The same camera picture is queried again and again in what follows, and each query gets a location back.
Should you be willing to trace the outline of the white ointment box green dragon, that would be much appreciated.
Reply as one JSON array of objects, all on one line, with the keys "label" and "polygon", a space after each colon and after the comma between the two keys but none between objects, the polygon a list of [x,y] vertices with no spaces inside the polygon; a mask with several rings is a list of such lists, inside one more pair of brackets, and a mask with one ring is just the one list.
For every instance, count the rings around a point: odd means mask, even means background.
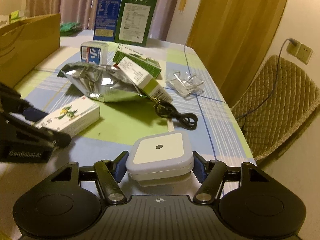
[{"label": "white ointment box green dragon", "polygon": [[100,107],[91,99],[82,96],[36,122],[36,128],[48,128],[67,133],[72,138],[100,118]]}]

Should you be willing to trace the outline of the white square plastic container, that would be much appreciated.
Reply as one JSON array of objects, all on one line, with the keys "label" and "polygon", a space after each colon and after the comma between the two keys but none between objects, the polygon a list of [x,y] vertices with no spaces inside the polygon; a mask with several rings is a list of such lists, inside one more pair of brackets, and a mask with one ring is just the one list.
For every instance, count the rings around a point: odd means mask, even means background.
[{"label": "white square plastic container", "polygon": [[130,178],[143,187],[187,181],[193,167],[193,151],[188,134],[184,131],[137,140],[126,161]]}]

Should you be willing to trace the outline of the silver foil pouch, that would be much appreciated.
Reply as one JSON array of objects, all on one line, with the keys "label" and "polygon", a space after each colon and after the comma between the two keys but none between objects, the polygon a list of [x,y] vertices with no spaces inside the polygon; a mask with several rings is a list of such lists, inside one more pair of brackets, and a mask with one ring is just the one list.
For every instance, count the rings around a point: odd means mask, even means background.
[{"label": "silver foil pouch", "polygon": [[65,64],[58,77],[67,78],[86,97],[100,102],[139,101],[146,95],[122,70],[88,62]]}]

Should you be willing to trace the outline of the white green medicine box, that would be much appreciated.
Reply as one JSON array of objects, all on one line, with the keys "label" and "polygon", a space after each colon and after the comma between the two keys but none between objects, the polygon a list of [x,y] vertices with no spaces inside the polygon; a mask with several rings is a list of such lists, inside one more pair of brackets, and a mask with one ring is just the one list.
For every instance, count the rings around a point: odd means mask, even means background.
[{"label": "white green medicine box", "polygon": [[114,57],[113,61],[124,75],[152,101],[172,103],[173,99],[169,93],[140,65],[127,56],[121,60],[117,60],[116,57]]}]

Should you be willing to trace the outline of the green throat spray box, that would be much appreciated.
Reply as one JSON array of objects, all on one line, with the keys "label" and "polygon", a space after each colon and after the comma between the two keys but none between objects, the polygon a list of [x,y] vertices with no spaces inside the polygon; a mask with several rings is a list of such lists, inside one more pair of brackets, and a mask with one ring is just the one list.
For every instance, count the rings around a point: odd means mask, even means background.
[{"label": "green throat spray box", "polygon": [[132,46],[120,44],[113,57],[113,62],[118,64],[125,57],[148,71],[154,78],[157,78],[162,71],[158,61],[137,51]]}]

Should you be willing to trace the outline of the brown cardboard box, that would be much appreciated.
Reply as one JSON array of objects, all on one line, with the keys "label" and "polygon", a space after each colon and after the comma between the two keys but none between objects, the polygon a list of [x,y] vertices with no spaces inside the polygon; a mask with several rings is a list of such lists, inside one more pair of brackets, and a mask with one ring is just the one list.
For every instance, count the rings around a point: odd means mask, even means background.
[{"label": "brown cardboard box", "polygon": [[60,48],[60,14],[26,18],[1,28],[1,83],[14,87]]}]

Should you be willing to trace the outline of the checkered tablecloth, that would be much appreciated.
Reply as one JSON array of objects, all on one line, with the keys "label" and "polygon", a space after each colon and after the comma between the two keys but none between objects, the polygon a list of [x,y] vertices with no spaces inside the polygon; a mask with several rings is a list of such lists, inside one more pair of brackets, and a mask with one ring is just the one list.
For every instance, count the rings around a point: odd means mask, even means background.
[{"label": "checkered tablecloth", "polygon": [[[67,63],[80,58],[80,44],[91,40],[91,31],[74,37],[62,37],[60,48],[26,75],[15,89],[35,107],[52,112],[81,96],[65,78],[58,77]],[[197,129],[189,132],[192,149],[207,160],[220,160],[229,166],[253,162],[253,156],[229,106],[196,52],[184,45],[149,40],[140,51],[157,60],[162,68],[159,83],[165,85],[168,74],[180,71],[195,74],[204,81],[203,90],[184,99],[172,89],[178,111],[197,115]],[[41,180],[70,161],[91,166],[103,159],[114,159],[128,151],[138,139],[180,129],[158,117],[149,100],[100,103],[100,119],[84,130],[72,143],[52,153],[44,164],[1,163],[1,239],[18,239],[12,209],[16,200]]]}]

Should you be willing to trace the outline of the clear plastic bag metal hooks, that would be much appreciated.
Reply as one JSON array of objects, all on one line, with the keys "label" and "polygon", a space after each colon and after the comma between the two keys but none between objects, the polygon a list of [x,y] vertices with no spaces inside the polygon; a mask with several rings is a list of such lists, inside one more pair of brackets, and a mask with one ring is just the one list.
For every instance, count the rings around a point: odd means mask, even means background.
[{"label": "clear plastic bag metal hooks", "polygon": [[201,94],[204,88],[204,81],[196,74],[189,75],[187,72],[183,73],[178,70],[168,74],[166,83],[183,98],[196,93]]}]

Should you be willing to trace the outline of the green plastic bag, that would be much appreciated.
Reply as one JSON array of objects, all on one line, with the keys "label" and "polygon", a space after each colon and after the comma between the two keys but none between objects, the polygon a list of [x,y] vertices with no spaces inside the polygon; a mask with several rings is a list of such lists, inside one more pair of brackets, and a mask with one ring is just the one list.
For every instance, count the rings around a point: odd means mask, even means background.
[{"label": "green plastic bag", "polygon": [[82,31],[82,24],[78,22],[61,23],[60,36],[74,36]]}]

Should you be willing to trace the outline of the clear blue toothpick box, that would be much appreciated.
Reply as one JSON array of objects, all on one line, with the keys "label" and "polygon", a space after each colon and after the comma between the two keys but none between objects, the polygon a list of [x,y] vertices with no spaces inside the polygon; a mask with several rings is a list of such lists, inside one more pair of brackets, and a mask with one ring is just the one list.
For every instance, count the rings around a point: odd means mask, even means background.
[{"label": "clear blue toothpick box", "polygon": [[99,41],[83,42],[80,46],[81,62],[107,65],[108,43]]}]

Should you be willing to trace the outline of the tall blue carton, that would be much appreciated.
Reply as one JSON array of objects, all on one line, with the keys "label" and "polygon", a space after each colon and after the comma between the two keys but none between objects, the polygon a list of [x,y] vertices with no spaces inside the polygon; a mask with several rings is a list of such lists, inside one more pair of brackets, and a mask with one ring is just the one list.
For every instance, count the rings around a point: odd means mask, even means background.
[{"label": "tall blue carton", "polygon": [[113,42],[121,0],[98,0],[93,40]]}]

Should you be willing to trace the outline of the tall green carton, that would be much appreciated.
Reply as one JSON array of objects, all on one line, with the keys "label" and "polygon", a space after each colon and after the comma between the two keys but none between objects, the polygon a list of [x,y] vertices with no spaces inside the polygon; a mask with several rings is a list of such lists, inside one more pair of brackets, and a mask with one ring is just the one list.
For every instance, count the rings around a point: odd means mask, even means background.
[{"label": "tall green carton", "polygon": [[145,47],[157,0],[121,0],[114,41]]}]

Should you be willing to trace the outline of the yellow curtain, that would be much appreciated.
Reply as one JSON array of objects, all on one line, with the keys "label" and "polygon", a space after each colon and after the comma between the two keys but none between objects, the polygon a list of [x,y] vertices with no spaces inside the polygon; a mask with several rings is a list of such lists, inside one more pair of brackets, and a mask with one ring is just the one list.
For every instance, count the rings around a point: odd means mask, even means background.
[{"label": "yellow curtain", "polygon": [[201,0],[187,40],[232,107],[256,75],[287,0]]}]

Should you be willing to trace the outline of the wall power socket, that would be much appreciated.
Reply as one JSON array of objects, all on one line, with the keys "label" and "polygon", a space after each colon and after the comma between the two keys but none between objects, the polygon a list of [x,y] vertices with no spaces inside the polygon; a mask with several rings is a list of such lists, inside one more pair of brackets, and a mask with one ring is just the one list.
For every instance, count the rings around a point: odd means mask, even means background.
[{"label": "wall power socket", "polygon": [[293,38],[289,39],[286,51],[304,64],[308,64],[313,54],[313,50],[310,47]]}]

